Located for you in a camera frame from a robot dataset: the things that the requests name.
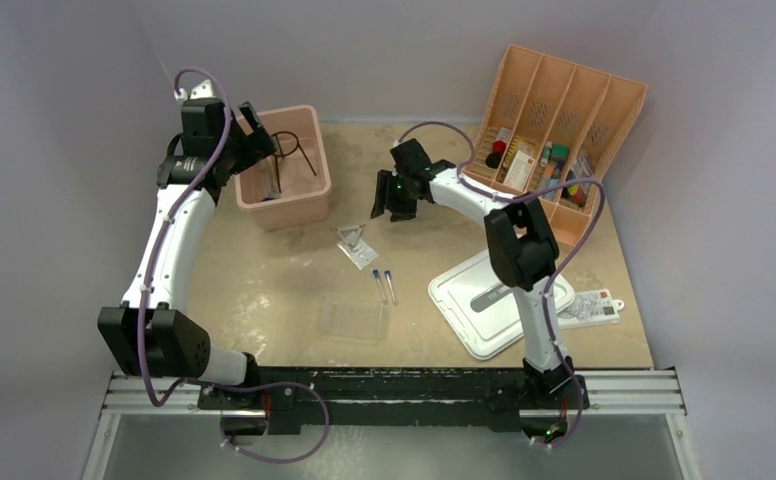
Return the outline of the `white paper packet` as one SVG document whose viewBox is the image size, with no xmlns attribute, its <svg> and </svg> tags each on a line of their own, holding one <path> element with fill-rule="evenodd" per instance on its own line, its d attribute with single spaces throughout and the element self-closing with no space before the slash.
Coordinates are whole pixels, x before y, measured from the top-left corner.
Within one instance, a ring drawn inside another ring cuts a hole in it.
<svg viewBox="0 0 776 480">
<path fill-rule="evenodd" d="M 359 238 L 353 245 L 339 240 L 337 247 L 359 270 L 365 269 L 378 258 L 377 252 L 363 238 Z"/>
</svg>

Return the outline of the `clay pipe triangle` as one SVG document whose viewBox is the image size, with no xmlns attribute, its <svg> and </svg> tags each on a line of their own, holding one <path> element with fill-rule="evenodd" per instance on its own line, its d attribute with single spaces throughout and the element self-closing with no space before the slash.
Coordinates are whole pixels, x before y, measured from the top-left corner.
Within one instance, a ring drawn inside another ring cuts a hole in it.
<svg viewBox="0 0 776 480">
<path fill-rule="evenodd" d="M 364 227 L 365 224 L 338 227 L 336 234 L 344 247 L 354 249 L 361 239 Z"/>
</svg>

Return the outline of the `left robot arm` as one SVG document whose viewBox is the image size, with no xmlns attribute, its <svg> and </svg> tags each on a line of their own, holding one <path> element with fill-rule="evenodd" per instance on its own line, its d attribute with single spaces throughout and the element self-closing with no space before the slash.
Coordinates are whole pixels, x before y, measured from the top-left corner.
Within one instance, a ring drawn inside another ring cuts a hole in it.
<svg viewBox="0 0 776 480">
<path fill-rule="evenodd" d="M 156 214 L 138 270 L 116 307 L 101 309 L 97 327 L 119 368 L 142 379 L 161 407 L 174 392 L 158 394 L 155 378 L 175 385 L 223 387 L 236 408 L 261 399 L 253 355 L 212 343 L 187 314 L 187 290 L 199 243 L 228 180 L 275 153 L 253 106 L 235 110 L 215 97 L 181 105 L 182 131 L 157 171 Z"/>
</svg>

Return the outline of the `graduated cylinder blue base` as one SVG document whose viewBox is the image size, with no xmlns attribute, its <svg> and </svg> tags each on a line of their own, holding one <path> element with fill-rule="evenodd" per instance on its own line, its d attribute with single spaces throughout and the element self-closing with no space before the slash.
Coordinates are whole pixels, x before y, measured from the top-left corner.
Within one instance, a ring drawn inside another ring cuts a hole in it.
<svg viewBox="0 0 776 480">
<path fill-rule="evenodd" d="M 278 199 L 281 193 L 278 157 L 271 155 L 263 159 L 259 163 L 259 173 L 264 189 L 262 200 L 271 201 Z"/>
</svg>

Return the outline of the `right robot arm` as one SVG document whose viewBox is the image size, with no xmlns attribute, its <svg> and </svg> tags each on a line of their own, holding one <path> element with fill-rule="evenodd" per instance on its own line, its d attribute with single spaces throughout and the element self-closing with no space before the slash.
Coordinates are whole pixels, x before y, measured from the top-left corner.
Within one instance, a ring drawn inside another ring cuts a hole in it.
<svg viewBox="0 0 776 480">
<path fill-rule="evenodd" d="M 560 250 L 540 201 L 503 196 L 466 180 L 457 165 L 432 161 L 416 139 L 396 143 L 390 155 L 392 169 L 377 174 L 371 215 L 390 212 L 394 221 L 411 220 L 419 202 L 426 201 L 480 225 L 493 273 L 510 288 L 518 310 L 528 399 L 548 407 L 563 396 L 565 387 L 579 389 L 580 378 L 554 317 Z"/>
</svg>

